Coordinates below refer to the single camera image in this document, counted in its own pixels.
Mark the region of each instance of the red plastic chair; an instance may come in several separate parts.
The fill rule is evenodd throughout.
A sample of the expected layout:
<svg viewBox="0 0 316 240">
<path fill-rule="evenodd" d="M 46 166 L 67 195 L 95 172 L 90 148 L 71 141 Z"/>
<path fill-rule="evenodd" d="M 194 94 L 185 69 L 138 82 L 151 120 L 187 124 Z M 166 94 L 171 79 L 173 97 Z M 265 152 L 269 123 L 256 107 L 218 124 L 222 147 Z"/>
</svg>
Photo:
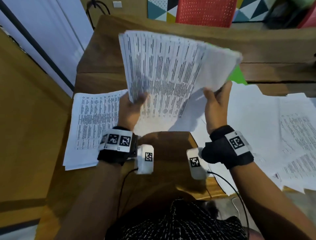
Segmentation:
<svg viewBox="0 0 316 240">
<path fill-rule="evenodd" d="M 237 0 L 179 0 L 176 22 L 229 28 Z"/>
<path fill-rule="evenodd" d="M 297 28 L 316 27 L 316 1 Z"/>
</svg>

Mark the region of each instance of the hand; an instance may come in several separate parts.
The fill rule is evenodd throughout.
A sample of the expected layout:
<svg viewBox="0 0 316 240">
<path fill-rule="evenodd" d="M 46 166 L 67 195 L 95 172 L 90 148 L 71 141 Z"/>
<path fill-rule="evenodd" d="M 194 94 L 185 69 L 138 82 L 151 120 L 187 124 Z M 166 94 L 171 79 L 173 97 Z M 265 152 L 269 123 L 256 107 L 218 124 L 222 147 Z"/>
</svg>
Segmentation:
<svg viewBox="0 0 316 240">
<path fill-rule="evenodd" d="M 232 89 L 232 82 L 227 82 L 221 92 L 215 94 L 209 88 L 204 88 L 203 93 L 207 99 L 205 105 L 206 130 L 211 134 L 215 129 L 227 125 L 227 109 L 229 93 Z"/>
<path fill-rule="evenodd" d="M 140 116 L 140 108 L 147 97 L 148 93 L 143 93 L 135 103 L 131 103 L 128 92 L 125 93 L 119 100 L 118 126 L 133 131 Z"/>
</svg>

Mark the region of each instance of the forearm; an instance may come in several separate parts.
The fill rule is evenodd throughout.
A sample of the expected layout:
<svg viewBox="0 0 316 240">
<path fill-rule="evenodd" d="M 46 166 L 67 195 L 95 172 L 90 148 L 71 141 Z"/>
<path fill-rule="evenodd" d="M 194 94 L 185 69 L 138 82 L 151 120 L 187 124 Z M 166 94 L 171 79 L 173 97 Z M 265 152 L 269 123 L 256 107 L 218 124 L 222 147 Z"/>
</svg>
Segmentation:
<svg viewBox="0 0 316 240">
<path fill-rule="evenodd" d="M 316 239 L 313 223 L 254 162 L 230 172 L 265 239 Z"/>
<path fill-rule="evenodd" d="M 121 166 L 100 161 L 55 239 L 103 239 L 110 226 Z"/>
</svg>

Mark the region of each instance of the white sensor device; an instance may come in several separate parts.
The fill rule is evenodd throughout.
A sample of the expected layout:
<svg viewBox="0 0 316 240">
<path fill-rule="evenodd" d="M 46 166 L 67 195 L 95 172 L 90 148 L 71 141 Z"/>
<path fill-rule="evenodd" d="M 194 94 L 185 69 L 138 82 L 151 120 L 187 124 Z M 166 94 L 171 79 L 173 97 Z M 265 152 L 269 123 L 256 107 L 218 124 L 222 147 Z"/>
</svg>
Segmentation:
<svg viewBox="0 0 316 240">
<path fill-rule="evenodd" d="M 207 173 L 211 171 L 209 164 L 201 158 L 202 150 L 203 148 L 193 148 L 186 151 L 191 176 L 195 180 L 204 180 L 211 175 Z"/>
<path fill-rule="evenodd" d="M 136 174 L 151 174 L 154 171 L 153 146 L 147 144 L 138 146 L 135 168 L 138 168 Z"/>
</svg>

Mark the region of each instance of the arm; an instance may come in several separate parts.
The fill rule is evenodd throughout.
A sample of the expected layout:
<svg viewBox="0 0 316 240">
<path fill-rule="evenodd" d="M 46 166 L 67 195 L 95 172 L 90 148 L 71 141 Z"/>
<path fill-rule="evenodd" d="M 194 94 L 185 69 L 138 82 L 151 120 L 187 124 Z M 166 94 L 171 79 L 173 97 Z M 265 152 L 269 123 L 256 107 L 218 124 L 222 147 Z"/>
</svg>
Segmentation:
<svg viewBox="0 0 316 240">
<path fill-rule="evenodd" d="M 118 126 L 133 131 L 140 108 L 146 100 L 144 94 L 132 104 L 128 93 L 120 99 Z M 99 161 L 95 175 L 80 194 L 67 214 L 55 239 L 104 239 L 113 220 L 115 193 L 119 183 L 121 165 Z"/>
<path fill-rule="evenodd" d="M 227 109 L 232 83 L 215 96 L 204 90 L 207 98 L 205 119 L 208 134 L 227 125 Z M 253 220 L 265 239 L 316 239 L 313 223 L 254 163 L 230 169 L 231 175 Z"/>
</svg>

